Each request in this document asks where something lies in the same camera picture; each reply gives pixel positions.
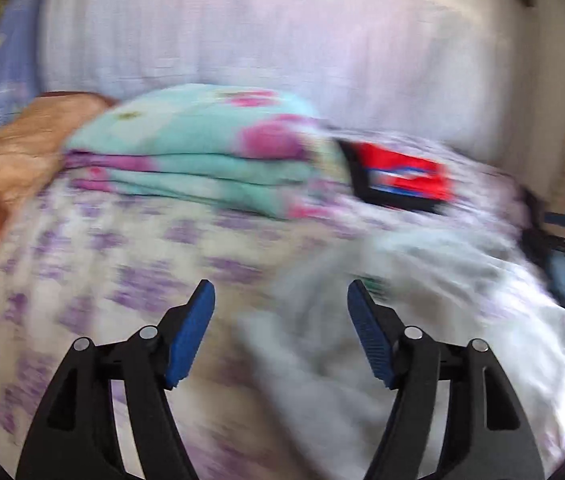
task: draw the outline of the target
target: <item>purple patterned bedsheet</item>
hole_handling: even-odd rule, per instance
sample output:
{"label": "purple patterned bedsheet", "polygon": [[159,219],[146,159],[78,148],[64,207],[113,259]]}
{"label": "purple patterned bedsheet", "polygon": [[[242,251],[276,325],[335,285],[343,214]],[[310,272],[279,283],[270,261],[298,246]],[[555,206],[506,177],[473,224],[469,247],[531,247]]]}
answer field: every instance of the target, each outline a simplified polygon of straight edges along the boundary
{"label": "purple patterned bedsheet", "polygon": [[[445,216],[347,197],[328,217],[281,222],[168,198],[77,190],[66,176],[56,179],[0,248],[0,463],[6,470],[15,472],[37,404],[75,338],[125,339],[184,303],[207,278],[216,285],[216,314],[190,377],[168,395],[200,478],[307,477],[250,381],[232,338],[235,315],[263,303],[264,285],[281,268],[360,232],[446,224],[513,237],[523,221],[517,188],[496,170],[430,141],[386,134],[382,140],[447,164],[456,200]],[[121,384],[114,384],[114,398],[127,469],[141,476]]]}

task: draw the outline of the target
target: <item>bedsheet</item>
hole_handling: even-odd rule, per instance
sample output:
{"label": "bedsheet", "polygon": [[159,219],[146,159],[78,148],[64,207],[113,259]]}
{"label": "bedsheet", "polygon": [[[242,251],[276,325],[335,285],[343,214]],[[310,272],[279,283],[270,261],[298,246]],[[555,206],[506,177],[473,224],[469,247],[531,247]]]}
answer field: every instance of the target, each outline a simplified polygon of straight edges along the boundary
{"label": "bedsheet", "polygon": [[[6,470],[16,471],[38,402],[75,338],[123,340],[184,303],[207,278],[216,285],[216,312],[189,378],[168,392],[198,475],[310,478],[252,381],[232,335],[236,315],[265,304],[266,285],[297,258],[361,232],[448,224],[515,237],[521,222],[516,188],[496,170],[433,141],[398,134],[378,140],[446,162],[455,193],[446,215],[384,210],[344,197],[329,216],[281,222],[168,198],[77,190],[68,175],[59,176],[22,210],[0,248],[0,463]],[[124,387],[112,389],[123,459],[141,476]],[[565,419],[565,402],[556,413]],[[559,445],[565,450],[565,437]]]}

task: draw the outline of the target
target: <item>blue gripper pad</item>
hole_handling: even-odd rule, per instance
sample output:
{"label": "blue gripper pad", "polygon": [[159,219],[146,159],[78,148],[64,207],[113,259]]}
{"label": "blue gripper pad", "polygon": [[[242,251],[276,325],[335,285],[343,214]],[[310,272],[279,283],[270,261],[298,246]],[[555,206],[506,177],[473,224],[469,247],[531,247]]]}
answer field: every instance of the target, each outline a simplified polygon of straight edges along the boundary
{"label": "blue gripper pad", "polygon": [[216,304],[214,286],[210,282],[204,283],[190,301],[193,303],[188,305],[189,312],[170,347],[165,379],[171,388],[178,386],[179,381],[187,377],[192,369]]}
{"label": "blue gripper pad", "polygon": [[392,348],[372,312],[377,306],[358,280],[349,285],[347,307],[373,374],[391,388],[394,377]]}

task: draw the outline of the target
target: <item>brown pillow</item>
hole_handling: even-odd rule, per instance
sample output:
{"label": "brown pillow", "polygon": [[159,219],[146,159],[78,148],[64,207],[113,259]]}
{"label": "brown pillow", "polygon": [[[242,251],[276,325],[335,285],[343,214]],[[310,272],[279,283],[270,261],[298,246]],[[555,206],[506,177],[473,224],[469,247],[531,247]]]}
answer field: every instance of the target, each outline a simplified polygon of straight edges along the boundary
{"label": "brown pillow", "polygon": [[64,140],[107,108],[96,94],[39,97],[0,128],[0,237],[23,202],[62,167]]}

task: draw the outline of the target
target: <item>crumpled white fabric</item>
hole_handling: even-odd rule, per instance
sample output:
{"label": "crumpled white fabric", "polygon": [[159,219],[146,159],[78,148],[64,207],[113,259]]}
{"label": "crumpled white fabric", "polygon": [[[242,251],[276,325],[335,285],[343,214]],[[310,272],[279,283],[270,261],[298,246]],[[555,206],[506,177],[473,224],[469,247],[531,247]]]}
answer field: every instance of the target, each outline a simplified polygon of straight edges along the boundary
{"label": "crumpled white fabric", "polygon": [[133,98],[190,82],[291,91],[343,128],[507,143],[516,0],[46,0],[48,91]]}
{"label": "crumpled white fabric", "polygon": [[[270,287],[270,310],[244,315],[238,335],[256,378],[297,448],[326,478],[362,478],[394,393],[376,380],[346,307],[355,278],[376,302],[434,339],[493,349],[527,414],[546,475],[565,456],[565,310],[493,233],[407,228],[329,248],[297,262]],[[421,475],[435,470],[448,384],[436,410]]]}

